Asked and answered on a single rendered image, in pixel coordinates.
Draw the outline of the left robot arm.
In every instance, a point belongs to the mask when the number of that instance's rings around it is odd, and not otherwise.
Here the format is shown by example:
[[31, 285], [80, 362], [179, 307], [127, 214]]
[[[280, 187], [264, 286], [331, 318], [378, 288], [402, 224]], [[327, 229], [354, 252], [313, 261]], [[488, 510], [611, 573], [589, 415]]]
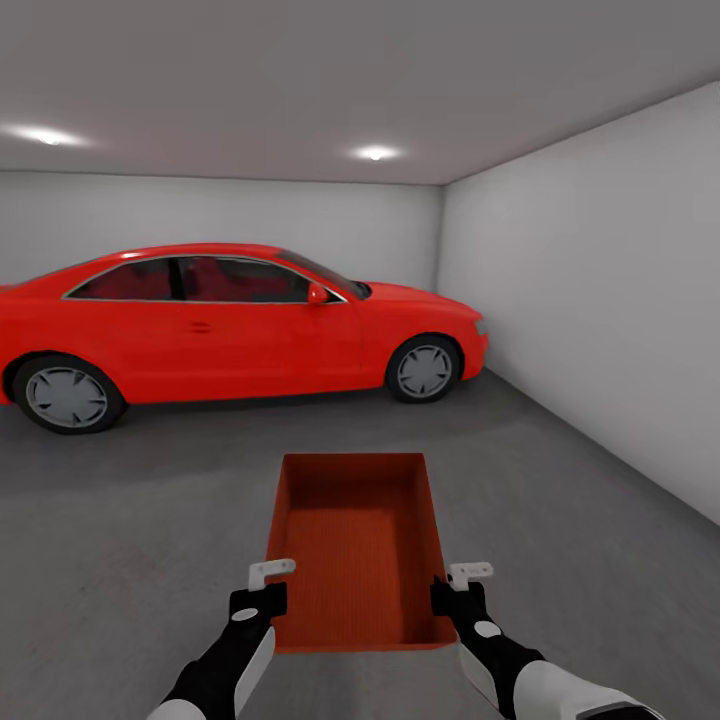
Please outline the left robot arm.
[[233, 591], [222, 637], [181, 672], [176, 688], [146, 720], [238, 720], [275, 654], [272, 617], [286, 616], [287, 584], [265, 578], [292, 573], [294, 560], [250, 566], [249, 589]]

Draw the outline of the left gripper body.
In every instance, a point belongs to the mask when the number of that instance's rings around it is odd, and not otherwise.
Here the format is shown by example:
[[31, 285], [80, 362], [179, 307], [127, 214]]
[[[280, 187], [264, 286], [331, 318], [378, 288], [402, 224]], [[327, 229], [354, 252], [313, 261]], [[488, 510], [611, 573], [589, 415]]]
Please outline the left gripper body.
[[230, 596], [229, 617], [232, 617], [241, 605], [246, 605], [251, 601], [262, 601], [267, 604], [270, 612], [270, 620], [272, 617], [286, 616], [287, 613], [287, 584], [270, 584], [262, 591], [249, 591], [249, 589], [241, 589], [241, 591], [233, 591]]

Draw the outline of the storage box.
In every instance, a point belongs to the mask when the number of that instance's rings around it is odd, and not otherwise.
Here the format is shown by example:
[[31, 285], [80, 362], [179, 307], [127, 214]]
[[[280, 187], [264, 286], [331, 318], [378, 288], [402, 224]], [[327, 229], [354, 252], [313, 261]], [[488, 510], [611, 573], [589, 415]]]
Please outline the storage box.
[[457, 642], [434, 616], [446, 584], [423, 453], [285, 454], [266, 562], [295, 570], [275, 654], [435, 650]]

